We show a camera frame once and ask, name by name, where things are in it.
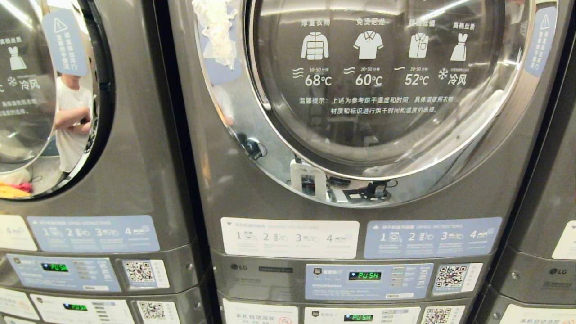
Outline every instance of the fabric icon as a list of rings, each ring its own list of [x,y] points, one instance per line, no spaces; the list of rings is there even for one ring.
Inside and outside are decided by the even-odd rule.
[[[8,47],[8,51],[11,55],[10,68],[13,71],[26,69],[26,63],[24,63],[24,60],[18,54],[18,47]]]
[[[408,57],[425,58],[428,51],[429,37],[425,33],[416,33],[410,38],[410,51]]]
[[[383,47],[382,38],[375,31],[367,31],[358,35],[354,43],[354,48],[360,49],[358,59],[376,59],[378,50]]]
[[[309,61],[315,61],[329,56],[328,52],[328,39],[322,33],[313,32],[306,37],[302,42],[302,58]]]
[[[458,45],[454,46],[454,51],[452,51],[452,57],[450,61],[466,61],[466,40],[468,39],[468,34],[458,34]]]

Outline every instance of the washing machine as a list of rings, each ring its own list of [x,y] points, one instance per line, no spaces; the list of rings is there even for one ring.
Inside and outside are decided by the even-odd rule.
[[[464,323],[571,2],[169,4],[224,321]]]
[[[0,317],[210,323],[155,3],[0,16]]]
[[[559,71],[560,89],[543,125],[543,144],[500,259],[483,296],[476,323],[576,321],[576,59],[574,17]]]

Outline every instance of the qr code sticker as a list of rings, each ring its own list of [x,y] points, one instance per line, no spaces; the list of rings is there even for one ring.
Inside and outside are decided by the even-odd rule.
[[[428,308],[422,324],[449,324],[452,308]]]
[[[462,287],[468,266],[443,266],[440,267],[436,287]]]
[[[128,279],[134,282],[155,282],[152,266],[148,261],[124,261]]]
[[[165,319],[164,304],[158,302],[138,302],[144,319]]]

